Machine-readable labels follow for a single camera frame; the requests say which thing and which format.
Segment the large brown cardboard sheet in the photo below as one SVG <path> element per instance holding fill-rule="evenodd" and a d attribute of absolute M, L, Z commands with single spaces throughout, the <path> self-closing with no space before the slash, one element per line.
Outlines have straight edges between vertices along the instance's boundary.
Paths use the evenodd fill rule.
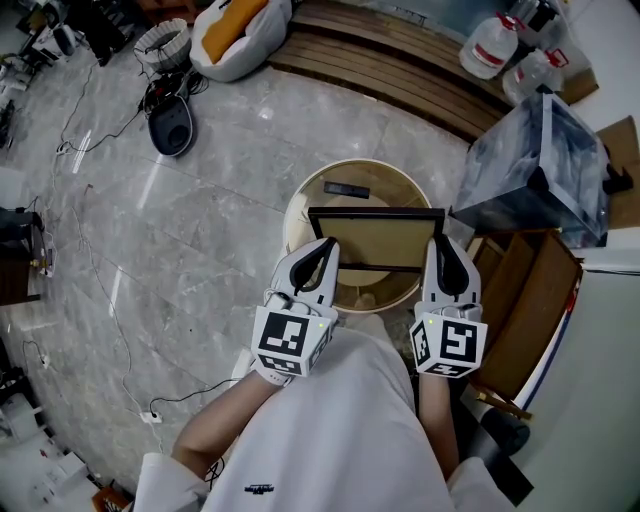
<path fill-rule="evenodd" d="M 640 138 L 631 115 L 597 132 L 611 152 L 612 165 L 620 172 L 625 168 L 634 180 L 632 190 L 609 198 L 609 228 L 640 227 Z"/>

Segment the dark grey cylinder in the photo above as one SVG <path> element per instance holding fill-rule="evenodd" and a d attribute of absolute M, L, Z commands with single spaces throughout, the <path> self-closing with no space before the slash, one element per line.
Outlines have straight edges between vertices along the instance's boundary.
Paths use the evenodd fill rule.
<path fill-rule="evenodd" d="M 531 435 L 527 424 L 516 416 L 496 408 L 488 410 L 482 416 L 480 424 L 508 456 L 519 452 Z"/>

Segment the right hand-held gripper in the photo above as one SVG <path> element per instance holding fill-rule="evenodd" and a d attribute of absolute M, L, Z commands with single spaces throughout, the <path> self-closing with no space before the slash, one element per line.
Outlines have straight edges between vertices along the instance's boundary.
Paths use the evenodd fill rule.
<path fill-rule="evenodd" d="M 466 304 L 436 303 L 440 294 Z M 482 361 L 488 325 L 481 322 L 481 279 L 468 253 L 451 238 L 429 240 L 422 279 L 422 300 L 409 328 L 416 371 L 461 378 Z"/>

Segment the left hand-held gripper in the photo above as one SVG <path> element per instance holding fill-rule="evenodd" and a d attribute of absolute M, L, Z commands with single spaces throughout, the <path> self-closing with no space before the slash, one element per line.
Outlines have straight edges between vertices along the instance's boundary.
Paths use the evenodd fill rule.
<path fill-rule="evenodd" d="M 309 242 L 277 264 L 265 304 L 256 309 L 251 368 L 267 382 L 285 386 L 307 377 L 330 342 L 340 246 L 335 238 Z M 305 296 L 300 300 L 291 296 Z"/>

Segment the clear water jug red label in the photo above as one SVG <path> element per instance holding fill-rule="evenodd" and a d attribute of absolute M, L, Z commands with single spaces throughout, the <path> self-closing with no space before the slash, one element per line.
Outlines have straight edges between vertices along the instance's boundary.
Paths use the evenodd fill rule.
<path fill-rule="evenodd" d="M 518 30 L 524 25 L 517 17 L 497 12 L 481 22 L 459 51 L 461 66 L 481 80 L 496 77 L 518 47 Z"/>
<path fill-rule="evenodd" d="M 516 106 L 533 94 L 540 86 L 552 92 L 562 91 L 562 69 L 569 64 L 564 52 L 535 49 L 509 69 L 503 76 L 503 91 L 509 102 Z"/>

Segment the black remote control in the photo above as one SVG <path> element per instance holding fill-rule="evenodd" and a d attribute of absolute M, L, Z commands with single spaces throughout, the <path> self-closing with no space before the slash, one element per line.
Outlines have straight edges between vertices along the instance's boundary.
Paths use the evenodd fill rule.
<path fill-rule="evenodd" d="M 358 199 L 368 199 L 370 196 L 370 189 L 367 187 L 331 181 L 326 181 L 324 183 L 324 192 L 327 194 L 353 197 Z"/>

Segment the person's right forearm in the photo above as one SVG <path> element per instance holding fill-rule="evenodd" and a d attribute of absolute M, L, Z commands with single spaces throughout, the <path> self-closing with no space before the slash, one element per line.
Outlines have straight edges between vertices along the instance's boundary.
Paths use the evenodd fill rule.
<path fill-rule="evenodd" d="M 460 463 L 449 384 L 445 378 L 421 374 L 418 388 L 418 418 L 448 480 Z"/>

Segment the white storage box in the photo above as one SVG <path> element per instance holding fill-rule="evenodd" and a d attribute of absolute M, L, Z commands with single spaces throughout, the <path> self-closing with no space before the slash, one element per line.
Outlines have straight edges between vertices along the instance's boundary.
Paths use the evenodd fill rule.
<path fill-rule="evenodd" d="M 37 415 L 42 411 L 22 393 L 9 397 L 0 405 L 0 446 L 17 445 L 35 436 L 41 430 Z"/>

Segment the black clamp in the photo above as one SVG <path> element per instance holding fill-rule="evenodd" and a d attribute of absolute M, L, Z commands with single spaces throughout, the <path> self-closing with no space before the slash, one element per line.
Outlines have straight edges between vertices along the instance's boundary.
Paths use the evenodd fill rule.
<path fill-rule="evenodd" d="M 611 196 L 617 193 L 632 190 L 634 187 L 634 180 L 632 176 L 625 168 L 622 168 L 622 170 L 618 172 L 612 165 L 613 161 L 609 148 L 607 146 L 604 146 L 604 149 L 608 158 L 606 166 L 608 177 L 603 180 L 603 190 L 605 194 Z"/>

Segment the brown wooden cabinet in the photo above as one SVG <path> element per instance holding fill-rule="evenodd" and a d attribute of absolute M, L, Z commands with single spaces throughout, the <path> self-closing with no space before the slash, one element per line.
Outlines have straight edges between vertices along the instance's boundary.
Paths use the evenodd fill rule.
<path fill-rule="evenodd" d="M 31 253 L 24 247 L 0 244 L 0 307 L 39 301 L 40 294 L 29 294 Z"/>

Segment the orange cushion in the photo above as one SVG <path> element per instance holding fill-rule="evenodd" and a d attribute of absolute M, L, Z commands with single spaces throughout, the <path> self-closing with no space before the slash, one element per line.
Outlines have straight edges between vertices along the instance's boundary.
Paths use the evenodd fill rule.
<path fill-rule="evenodd" d="M 209 26 L 201 41 L 212 64 L 216 64 L 222 58 L 268 1 L 231 0 L 222 17 Z"/>

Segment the black glass cabinet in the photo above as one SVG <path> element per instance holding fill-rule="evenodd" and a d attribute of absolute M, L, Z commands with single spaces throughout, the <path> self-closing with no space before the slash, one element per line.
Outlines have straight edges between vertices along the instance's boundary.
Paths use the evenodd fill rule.
<path fill-rule="evenodd" d="M 480 424 L 482 416 L 492 408 L 514 415 L 496 407 L 495 403 L 501 405 L 499 400 L 470 384 L 463 387 L 453 407 L 458 448 L 462 459 L 480 458 L 498 488 L 514 506 L 518 506 L 531 493 L 533 485 L 512 460 L 513 455 L 506 455 Z M 516 417 L 528 425 L 524 419 Z"/>

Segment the small brown cardboard sheet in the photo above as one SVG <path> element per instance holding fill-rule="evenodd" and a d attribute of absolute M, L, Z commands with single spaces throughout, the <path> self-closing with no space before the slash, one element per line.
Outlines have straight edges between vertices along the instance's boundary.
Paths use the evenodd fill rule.
<path fill-rule="evenodd" d="M 573 105 L 587 98 L 599 89 L 596 75 L 588 67 L 564 82 L 563 90 L 558 96 L 568 105 Z"/>

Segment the wooden folding chair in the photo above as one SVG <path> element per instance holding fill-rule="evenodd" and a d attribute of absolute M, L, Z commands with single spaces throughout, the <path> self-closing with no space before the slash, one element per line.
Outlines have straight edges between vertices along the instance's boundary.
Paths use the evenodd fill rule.
<path fill-rule="evenodd" d="M 478 400 L 529 420 L 515 399 L 575 298 L 581 264 L 557 229 L 479 235 L 468 253 L 480 273 L 488 325 L 481 366 L 470 384 Z"/>

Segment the person's left forearm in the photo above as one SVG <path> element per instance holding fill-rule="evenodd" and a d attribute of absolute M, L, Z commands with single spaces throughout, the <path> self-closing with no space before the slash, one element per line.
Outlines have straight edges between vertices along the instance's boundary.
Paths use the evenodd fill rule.
<path fill-rule="evenodd" d="M 187 423 L 174 443 L 171 457 L 204 479 L 258 409 L 280 389 L 252 371 Z"/>

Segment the white beanbag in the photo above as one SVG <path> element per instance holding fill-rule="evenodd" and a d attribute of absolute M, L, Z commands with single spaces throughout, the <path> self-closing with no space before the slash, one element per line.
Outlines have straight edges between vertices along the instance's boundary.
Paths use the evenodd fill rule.
<path fill-rule="evenodd" d="M 259 67 L 284 42 L 292 17 L 291 0 L 269 0 L 222 58 L 212 64 L 201 41 L 209 26 L 222 17 L 230 2 L 214 0 L 198 15 L 191 34 L 191 63 L 200 74 L 217 82 L 235 81 Z"/>

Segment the person's white shirt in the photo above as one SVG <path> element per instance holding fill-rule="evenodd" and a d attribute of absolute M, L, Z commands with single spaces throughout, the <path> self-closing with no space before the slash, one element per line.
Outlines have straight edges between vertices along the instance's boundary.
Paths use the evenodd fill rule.
<path fill-rule="evenodd" d="M 480 458 L 459 454 L 444 479 L 418 385 L 382 319 L 350 316 L 204 479 L 172 451 L 145 455 L 133 512 L 512 512 Z"/>

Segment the round beige side table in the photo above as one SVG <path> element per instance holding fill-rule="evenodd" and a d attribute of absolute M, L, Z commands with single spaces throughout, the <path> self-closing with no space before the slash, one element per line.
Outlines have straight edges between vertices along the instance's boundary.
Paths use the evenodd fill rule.
<path fill-rule="evenodd" d="M 324 192 L 326 181 L 367 187 L 370 196 L 368 199 L 358 199 L 327 194 Z M 434 208 L 417 183 L 390 164 L 371 159 L 338 161 L 307 178 L 289 201 L 283 224 L 286 252 L 291 253 L 318 240 L 307 215 L 311 207 Z M 390 309 L 419 288 L 422 272 L 354 271 L 339 267 L 333 305 L 342 313 Z M 354 308 L 356 299 L 365 293 L 371 293 L 376 298 L 376 308 L 372 311 Z"/>

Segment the black framed picture frame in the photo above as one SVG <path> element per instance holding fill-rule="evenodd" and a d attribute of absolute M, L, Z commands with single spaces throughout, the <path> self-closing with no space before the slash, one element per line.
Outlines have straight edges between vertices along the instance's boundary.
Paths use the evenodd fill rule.
<path fill-rule="evenodd" d="M 341 269 L 403 273 L 422 272 L 445 220 L 440 208 L 311 207 L 307 215 L 318 239 L 339 244 Z"/>

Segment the wooden slatted steps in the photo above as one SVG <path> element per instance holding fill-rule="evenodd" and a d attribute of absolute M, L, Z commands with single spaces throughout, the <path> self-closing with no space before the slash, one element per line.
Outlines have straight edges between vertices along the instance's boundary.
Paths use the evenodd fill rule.
<path fill-rule="evenodd" d="M 303 0 L 268 62 L 386 102 L 473 142 L 512 107 L 497 80 L 463 69 L 461 48 L 441 32 L 365 7 Z"/>

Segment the dark oval plastic tub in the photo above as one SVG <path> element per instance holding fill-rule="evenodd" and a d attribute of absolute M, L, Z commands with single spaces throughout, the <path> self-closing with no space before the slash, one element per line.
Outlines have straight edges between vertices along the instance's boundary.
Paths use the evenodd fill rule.
<path fill-rule="evenodd" d="M 160 154 L 177 157 L 191 146 L 194 122 L 182 96 L 172 95 L 154 107 L 147 124 L 151 142 Z"/>

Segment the white pleated basket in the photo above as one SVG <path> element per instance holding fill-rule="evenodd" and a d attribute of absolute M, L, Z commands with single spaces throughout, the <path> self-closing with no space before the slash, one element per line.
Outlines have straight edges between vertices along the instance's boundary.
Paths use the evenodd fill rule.
<path fill-rule="evenodd" d="M 134 55 L 154 72 L 169 72 L 187 62 L 191 45 L 188 23 L 174 18 L 144 33 L 134 46 Z"/>

